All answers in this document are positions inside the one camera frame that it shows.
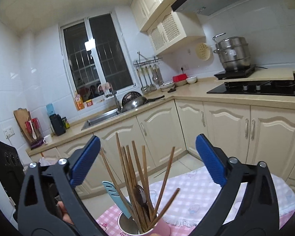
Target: window frame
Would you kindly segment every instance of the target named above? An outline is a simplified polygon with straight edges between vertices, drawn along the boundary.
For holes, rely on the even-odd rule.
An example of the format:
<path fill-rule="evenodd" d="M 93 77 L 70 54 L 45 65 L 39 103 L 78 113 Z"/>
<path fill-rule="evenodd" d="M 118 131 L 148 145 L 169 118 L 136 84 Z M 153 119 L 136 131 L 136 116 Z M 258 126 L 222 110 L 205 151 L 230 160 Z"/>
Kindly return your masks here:
<path fill-rule="evenodd" d="M 63 62 L 64 62 L 65 72 L 66 72 L 66 76 L 67 76 L 67 80 L 68 80 L 68 83 L 69 83 L 69 87 L 70 87 L 70 91 L 71 91 L 72 96 L 74 96 L 74 93 L 77 91 L 77 89 L 76 89 L 75 82 L 73 80 L 73 75 L 72 75 L 69 60 L 68 60 L 68 54 L 67 54 L 67 49 L 66 49 L 66 45 L 65 45 L 64 29 L 69 28 L 69 27 L 74 26 L 74 25 L 77 25 L 79 23 L 84 23 L 86 31 L 87 31 L 87 37 L 90 40 L 90 39 L 93 38 L 93 34 L 92 34 L 92 31 L 91 31 L 91 28 L 90 28 L 89 19 L 94 18 L 94 17 L 98 17 L 98 16 L 102 16 L 102 15 L 107 15 L 107 14 L 110 14 L 110 16 L 112 18 L 112 22 L 113 22 L 113 25 L 114 25 L 114 28 L 115 28 L 115 31 L 116 31 L 116 34 L 117 34 L 117 38 L 118 38 L 118 41 L 120 43 L 121 51 L 123 53 L 124 60 L 126 62 L 128 71 L 130 73 L 130 77 L 131 77 L 132 82 L 133 82 L 132 85 L 130 85 L 128 87 L 125 87 L 123 89 L 117 90 L 117 98 L 122 98 L 123 95 L 125 95 L 126 93 L 128 93 L 130 91 L 136 90 L 138 88 L 138 86 L 139 86 L 138 78 L 137 78 L 137 76 L 136 76 L 136 74 L 134 72 L 134 69 L 133 69 L 133 63 L 131 61 L 128 48 L 126 46 L 126 42 L 125 42 L 125 40 L 123 38 L 123 33 L 121 31 L 121 27 L 120 27 L 120 24 L 119 24 L 119 21 L 118 21 L 118 18 L 117 18 L 117 14 L 116 14 L 115 11 L 107 11 L 106 13 L 101 12 L 100 14 L 90 15 L 88 17 L 84 17 L 84 18 L 82 18 L 80 20 L 76 20 L 76 21 L 74 21 L 72 23 L 65 24 L 65 25 L 59 27 L 59 37 L 60 37 L 60 43 L 61 43 L 60 46 L 61 46 L 61 50 L 62 50 Z M 101 81 L 101 84 L 106 83 L 107 81 L 105 79 L 104 72 L 103 72 L 103 69 L 102 69 L 101 64 L 100 64 L 100 60 L 99 60 L 99 57 L 98 57 L 96 47 L 93 48 L 91 51 L 92 51 L 92 57 L 94 59 L 96 70 L 97 70 L 97 73 L 98 73 L 98 77 L 99 77 L 99 79 Z M 113 97 L 106 98 L 107 94 L 109 94 L 109 91 L 105 92 L 104 95 L 93 98 L 92 100 L 95 103 L 95 102 L 100 102 L 103 99 L 107 100 L 107 99 L 112 99 L 113 98 Z"/>

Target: electrical outlet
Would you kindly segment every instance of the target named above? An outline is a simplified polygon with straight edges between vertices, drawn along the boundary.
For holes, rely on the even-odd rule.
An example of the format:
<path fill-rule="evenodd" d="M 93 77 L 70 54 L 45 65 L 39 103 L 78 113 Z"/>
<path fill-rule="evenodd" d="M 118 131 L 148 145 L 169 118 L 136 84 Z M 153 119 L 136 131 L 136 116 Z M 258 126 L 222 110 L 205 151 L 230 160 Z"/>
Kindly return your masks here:
<path fill-rule="evenodd" d="M 185 71 L 185 70 L 188 70 L 188 69 L 189 69 L 188 64 L 183 64 L 183 65 L 182 65 L 182 69 L 184 69 L 184 71 Z"/>
<path fill-rule="evenodd" d="M 10 138 L 11 136 L 15 135 L 14 130 L 12 127 L 5 128 L 3 130 L 6 139 Z"/>

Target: pink cup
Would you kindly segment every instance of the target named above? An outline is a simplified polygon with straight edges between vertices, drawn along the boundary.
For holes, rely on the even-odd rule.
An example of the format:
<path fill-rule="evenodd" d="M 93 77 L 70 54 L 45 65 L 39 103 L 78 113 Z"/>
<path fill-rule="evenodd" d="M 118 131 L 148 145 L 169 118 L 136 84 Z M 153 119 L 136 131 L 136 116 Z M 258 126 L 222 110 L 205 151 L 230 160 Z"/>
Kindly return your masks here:
<path fill-rule="evenodd" d="M 161 218 L 156 225 L 148 232 L 139 233 L 138 226 L 136 222 L 130 217 L 129 219 L 121 212 L 118 217 L 119 229 L 129 236 L 150 236 L 153 233 L 157 233 L 160 236 L 170 236 L 171 228 L 169 225 Z"/>

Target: hand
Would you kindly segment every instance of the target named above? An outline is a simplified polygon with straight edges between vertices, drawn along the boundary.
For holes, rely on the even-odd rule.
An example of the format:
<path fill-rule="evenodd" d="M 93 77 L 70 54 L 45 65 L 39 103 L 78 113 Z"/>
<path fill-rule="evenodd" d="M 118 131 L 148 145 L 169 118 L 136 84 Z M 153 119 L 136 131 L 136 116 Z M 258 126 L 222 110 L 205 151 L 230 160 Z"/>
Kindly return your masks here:
<path fill-rule="evenodd" d="M 62 201 L 58 201 L 57 205 L 59 205 L 60 209 L 61 209 L 61 212 L 62 212 L 62 220 L 67 222 L 67 223 L 70 223 L 72 225 L 74 225 L 74 223 L 72 222 L 69 214 L 68 214 L 68 211 L 64 205 L 64 203 Z"/>

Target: wok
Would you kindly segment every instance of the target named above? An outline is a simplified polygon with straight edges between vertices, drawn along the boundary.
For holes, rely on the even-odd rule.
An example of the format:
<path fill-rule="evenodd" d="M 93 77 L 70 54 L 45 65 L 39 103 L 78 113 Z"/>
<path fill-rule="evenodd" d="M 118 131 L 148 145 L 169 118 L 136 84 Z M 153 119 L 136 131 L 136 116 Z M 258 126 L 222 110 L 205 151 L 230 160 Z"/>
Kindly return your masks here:
<path fill-rule="evenodd" d="M 130 111 L 134 108 L 138 108 L 139 106 L 142 106 L 144 104 L 147 104 L 149 102 L 153 102 L 153 101 L 156 101 L 156 100 L 159 100 L 159 99 L 162 99 L 162 98 L 165 98 L 165 96 L 161 96 L 161 97 L 158 97 L 158 98 L 150 98 L 150 99 L 147 99 L 143 96 L 140 96 L 140 97 L 137 97 L 135 99 L 132 99 L 130 100 L 128 103 L 126 103 L 123 107 L 122 107 L 122 112 L 127 112 L 127 111 Z"/>

